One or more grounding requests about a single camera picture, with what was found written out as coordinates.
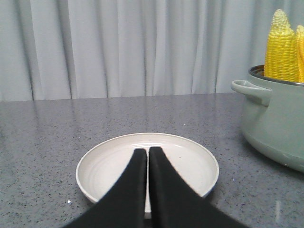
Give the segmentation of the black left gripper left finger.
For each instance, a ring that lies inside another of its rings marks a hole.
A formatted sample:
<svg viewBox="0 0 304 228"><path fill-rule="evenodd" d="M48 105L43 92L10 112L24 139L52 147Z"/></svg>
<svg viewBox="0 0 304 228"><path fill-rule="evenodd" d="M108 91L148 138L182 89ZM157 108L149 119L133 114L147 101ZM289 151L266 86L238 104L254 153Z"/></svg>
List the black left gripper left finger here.
<svg viewBox="0 0 304 228"><path fill-rule="evenodd" d="M135 149L113 187L66 228L143 228L147 179L145 149Z"/></svg>

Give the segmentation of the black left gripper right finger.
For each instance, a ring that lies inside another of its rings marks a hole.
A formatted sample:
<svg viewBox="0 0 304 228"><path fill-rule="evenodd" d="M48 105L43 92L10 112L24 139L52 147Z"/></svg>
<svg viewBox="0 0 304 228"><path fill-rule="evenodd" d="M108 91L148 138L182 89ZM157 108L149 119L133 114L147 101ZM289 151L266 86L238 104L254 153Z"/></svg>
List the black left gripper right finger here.
<svg viewBox="0 0 304 228"><path fill-rule="evenodd" d="M176 172L161 147L149 150L149 195L155 228L243 228L200 197Z"/></svg>

